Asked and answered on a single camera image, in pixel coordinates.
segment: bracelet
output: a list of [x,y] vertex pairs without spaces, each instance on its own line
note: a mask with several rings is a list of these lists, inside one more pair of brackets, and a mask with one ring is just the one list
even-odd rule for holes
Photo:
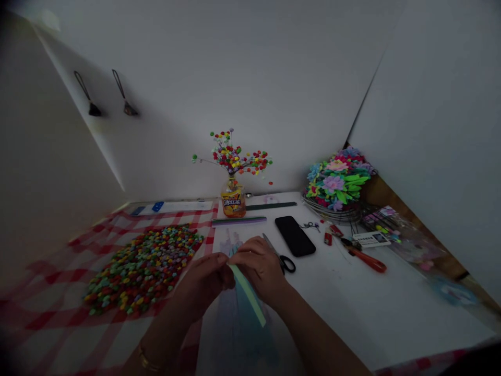
[[154,365],[153,363],[151,363],[146,358],[145,352],[142,349],[141,341],[139,342],[138,352],[139,352],[139,359],[141,360],[141,365],[142,365],[143,368],[145,368],[145,369],[147,369],[148,371],[151,371],[151,372],[160,372],[162,370],[161,367],[159,367],[157,365]]

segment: hand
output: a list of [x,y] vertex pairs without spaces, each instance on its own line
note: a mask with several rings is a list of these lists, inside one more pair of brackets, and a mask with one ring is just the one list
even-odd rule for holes
[[228,256],[212,253],[193,261],[172,297],[177,315],[192,324],[202,318],[205,311],[221,291],[233,289],[235,279],[226,265]]
[[286,281],[280,261],[262,237],[253,237],[241,246],[230,261],[252,284],[254,290],[267,305],[274,307],[290,287]]

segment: white table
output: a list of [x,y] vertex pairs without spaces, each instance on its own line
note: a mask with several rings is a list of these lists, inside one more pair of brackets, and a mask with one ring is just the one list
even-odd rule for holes
[[[367,251],[387,265],[387,271],[380,274],[359,258],[350,256],[337,239],[333,239],[337,246],[325,245],[324,232],[327,224],[321,224],[321,233],[315,228],[305,229],[317,250],[312,255],[295,258],[278,232],[274,220],[291,215],[300,225],[310,221],[320,223],[320,218],[302,204],[299,192],[253,197],[247,200],[247,205],[290,201],[295,201],[298,205],[247,213],[247,216],[266,216],[267,222],[218,227],[214,252],[227,239],[228,230],[230,233],[237,232],[244,242],[264,232],[277,251],[296,264],[295,273],[286,272],[287,281],[370,370],[474,346],[495,335],[465,309],[453,307],[435,295],[426,279],[388,248],[378,247]],[[224,217],[221,206],[218,217]],[[350,236],[350,227],[338,227],[345,236]],[[269,373],[302,373],[301,361],[292,337],[278,315],[274,312],[272,314],[273,337],[283,361],[280,373],[276,370]],[[211,374],[212,359],[209,350],[214,346],[213,338],[217,336],[214,332],[217,330],[216,315],[217,301],[204,316],[198,375]],[[260,372],[267,374],[266,369],[261,369]]]

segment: beaded flower branch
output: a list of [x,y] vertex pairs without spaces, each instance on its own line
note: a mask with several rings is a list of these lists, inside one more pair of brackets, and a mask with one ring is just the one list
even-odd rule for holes
[[233,147],[233,128],[230,128],[227,132],[214,133],[211,132],[210,136],[213,137],[214,141],[217,143],[217,146],[212,149],[213,161],[198,158],[196,154],[193,154],[192,163],[195,163],[197,160],[199,162],[209,162],[213,165],[224,168],[228,171],[230,176],[235,175],[237,172],[241,175],[245,172],[251,173],[252,175],[262,174],[266,167],[273,164],[271,157],[268,156],[268,153],[261,150],[257,152],[247,153],[246,157],[241,157],[240,153],[242,152],[242,148],[240,146]]

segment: purple flower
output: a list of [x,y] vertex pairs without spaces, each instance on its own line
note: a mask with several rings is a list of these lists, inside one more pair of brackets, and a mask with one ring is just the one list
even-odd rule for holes
[[374,172],[374,167],[372,167],[370,163],[361,163],[357,165],[356,168],[367,170],[369,175],[372,175]]
[[333,204],[328,206],[328,209],[334,212],[340,212],[343,209],[343,203],[337,199]]
[[334,191],[342,191],[344,188],[344,180],[340,177],[326,177],[323,181],[322,188],[329,192],[329,194],[334,194]]

